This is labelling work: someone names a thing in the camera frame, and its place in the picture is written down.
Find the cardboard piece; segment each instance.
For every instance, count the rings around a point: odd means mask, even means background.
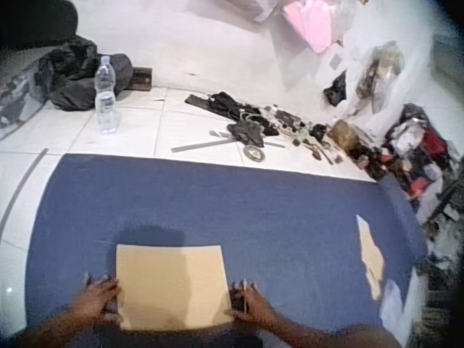
[[[365,264],[365,276],[370,286],[372,299],[380,299],[382,294],[381,283],[384,278],[385,262],[381,250],[376,246],[370,234],[369,224],[359,215],[356,215],[360,229],[361,259]]]
[[[232,319],[220,246],[118,245],[116,274],[121,329],[177,331]]]

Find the plastic bag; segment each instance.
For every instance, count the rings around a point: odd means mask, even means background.
[[[53,83],[49,98],[64,111],[85,111],[95,105],[94,76],[102,55],[97,53],[96,44],[80,36],[49,53],[53,66]],[[125,54],[113,54],[111,65],[116,72],[115,95],[130,83],[133,68]]]
[[[300,0],[283,7],[293,29],[316,53],[343,39],[355,18],[357,0]]]
[[[395,41],[389,41],[373,50],[368,67],[357,84],[356,94],[361,99],[357,111],[372,100],[372,112],[381,111],[389,97],[392,84],[404,67],[404,58]]]
[[[343,39],[353,25],[357,0],[325,0],[331,13],[332,43]]]
[[[386,281],[384,298],[380,306],[380,319],[386,330],[395,333],[402,311],[403,303],[399,287],[393,280],[389,279]]]
[[[240,9],[255,22],[262,22],[270,16],[277,6],[278,0],[226,0]]]

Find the black fabric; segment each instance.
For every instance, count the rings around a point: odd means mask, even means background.
[[[51,102],[64,111],[85,111],[95,106],[94,76],[102,55],[90,40],[74,37],[49,53],[54,69]],[[115,95],[130,83],[133,68],[125,54],[113,54],[111,65],[116,72]]]
[[[339,77],[332,82],[332,86],[324,89],[323,93],[327,101],[336,107],[341,101],[347,99],[347,71],[345,70]]]
[[[314,136],[317,141],[321,142],[324,135],[326,134],[326,131],[327,126],[318,123],[317,125],[314,125],[314,127],[312,127],[312,130],[310,131],[310,136]]]
[[[242,119],[241,113],[245,112],[246,114],[244,116],[247,120],[259,123],[264,127],[263,133],[265,136],[278,136],[277,129],[261,115],[261,111],[258,108],[248,104],[240,104],[226,92],[213,94],[208,100],[190,95],[186,99],[186,103],[214,112],[219,116],[227,117],[236,122]]]
[[[261,137],[261,127],[252,121],[238,121],[235,125],[228,125],[227,130],[245,145],[264,147]]]

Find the clear plastic bag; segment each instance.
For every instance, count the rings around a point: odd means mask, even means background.
[[[395,41],[389,41],[373,50],[368,67],[357,84],[356,94],[365,101],[372,99],[372,112],[376,114],[386,104],[392,84],[404,68],[404,58]]]
[[[353,25],[357,0],[325,0],[331,13],[332,43],[343,39]]]
[[[262,22],[270,16],[279,0],[225,0],[240,9],[255,22]]]

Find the metal tool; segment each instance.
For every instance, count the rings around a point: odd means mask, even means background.
[[[211,136],[219,136],[219,137],[222,137],[222,138],[229,138],[229,139],[233,138],[232,134],[224,133],[224,132],[216,132],[214,130],[210,130],[210,135]],[[264,142],[264,145],[269,145],[269,146],[279,147],[281,149],[286,149],[286,147],[284,145],[275,144],[275,143],[269,143],[267,141]]]
[[[174,147],[171,149],[171,152],[176,153],[176,152],[182,152],[182,151],[188,151],[188,150],[203,149],[205,147],[230,144],[230,143],[235,143],[235,142],[236,142],[236,139],[224,139],[224,140],[218,140],[218,141],[210,141],[209,143]]]
[[[320,147],[319,145],[317,145],[317,144],[315,144],[315,146],[316,146],[317,148],[319,148],[319,151],[322,152],[322,154],[324,155],[324,157],[326,158],[326,160],[328,161],[328,163],[329,163],[330,165],[333,165],[334,163],[332,162],[332,160],[331,160],[330,158],[328,158],[328,156],[327,156],[326,152],[324,151],[324,149],[323,149],[322,147]]]

